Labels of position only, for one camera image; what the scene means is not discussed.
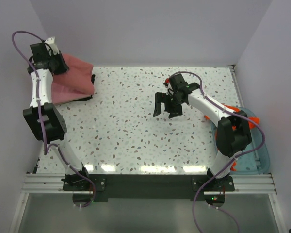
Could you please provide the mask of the dusty red t shirt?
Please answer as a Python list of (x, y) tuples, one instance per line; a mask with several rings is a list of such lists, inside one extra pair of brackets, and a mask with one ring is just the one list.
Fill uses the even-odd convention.
[(94, 66), (68, 54), (64, 54), (63, 58), (69, 70), (63, 74), (54, 75), (53, 83), (87, 95), (94, 94), (95, 89), (92, 83)]

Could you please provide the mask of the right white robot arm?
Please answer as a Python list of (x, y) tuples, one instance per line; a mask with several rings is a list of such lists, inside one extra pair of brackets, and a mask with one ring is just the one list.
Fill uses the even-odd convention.
[(216, 191), (223, 186), (223, 178), (229, 175), (235, 156), (252, 142), (249, 119), (244, 111), (235, 111), (207, 95), (202, 83), (187, 83), (182, 74), (177, 72), (167, 78), (164, 82), (167, 91), (155, 94), (153, 116), (157, 117), (162, 111), (168, 112), (169, 118), (181, 116), (185, 103), (202, 112), (215, 125), (218, 152), (208, 169), (210, 176), (206, 184), (210, 190)]

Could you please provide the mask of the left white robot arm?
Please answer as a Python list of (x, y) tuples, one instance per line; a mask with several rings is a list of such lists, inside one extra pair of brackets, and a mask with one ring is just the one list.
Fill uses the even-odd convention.
[(45, 40), (30, 45), (28, 73), (32, 79), (32, 100), (23, 116), (38, 141), (43, 142), (44, 153), (54, 152), (65, 168), (64, 183), (74, 184), (79, 190), (90, 187), (88, 171), (76, 156), (66, 138), (67, 127), (63, 116), (52, 101), (53, 76), (68, 71), (60, 51)]

